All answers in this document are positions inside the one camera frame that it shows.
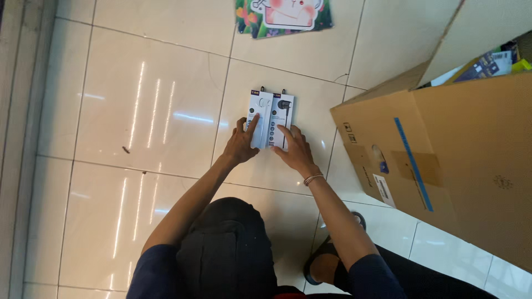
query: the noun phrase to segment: cardboard box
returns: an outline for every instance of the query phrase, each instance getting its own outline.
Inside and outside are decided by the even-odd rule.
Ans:
[[[532,72],[415,89],[532,29],[530,4],[488,2],[462,3],[430,61],[331,113],[366,194],[532,272]],[[466,22],[490,5],[504,12]],[[475,49],[457,42],[471,30]]]

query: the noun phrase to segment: foot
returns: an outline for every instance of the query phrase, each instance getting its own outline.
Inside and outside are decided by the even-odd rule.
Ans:
[[[360,218],[355,215],[355,219],[359,222],[359,225],[362,226],[362,224],[360,224]],[[328,283],[333,285],[334,273],[336,272],[336,267],[339,267],[338,261],[340,261],[340,258],[330,253],[318,255],[314,261],[312,261],[312,264],[310,264],[310,276],[317,283]]]

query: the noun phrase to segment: bracelet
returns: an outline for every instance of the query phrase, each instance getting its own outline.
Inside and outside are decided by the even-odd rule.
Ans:
[[[324,177],[323,176],[323,173],[320,173],[320,174],[317,174],[317,175],[314,175],[314,176],[310,176],[308,178],[306,178],[303,183],[305,184],[305,186],[309,186],[310,182],[312,182],[315,178],[317,177]]]

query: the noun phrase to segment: white tile floor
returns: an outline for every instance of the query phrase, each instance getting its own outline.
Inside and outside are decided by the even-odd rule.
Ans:
[[[458,2],[331,0],[333,29],[252,40],[235,33],[231,0],[60,0],[24,298],[125,298],[146,238],[220,155],[260,86],[296,96],[293,122],[377,244],[499,297],[530,297],[531,274],[365,195],[329,114],[423,62]],[[413,24],[422,30],[413,34]],[[327,235],[309,195],[262,151],[215,198],[261,212],[279,284],[338,292],[301,274]]]

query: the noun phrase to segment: sleeve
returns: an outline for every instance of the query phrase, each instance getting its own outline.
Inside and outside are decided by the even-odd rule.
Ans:
[[[155,245],[137,262],[126,299],[182,298],[185,292],[177,267],[178,249]]]
[[[397,278],[377,254],[366,255],[354,263],[349,269],[348,283],[355,298],[406,299]]]

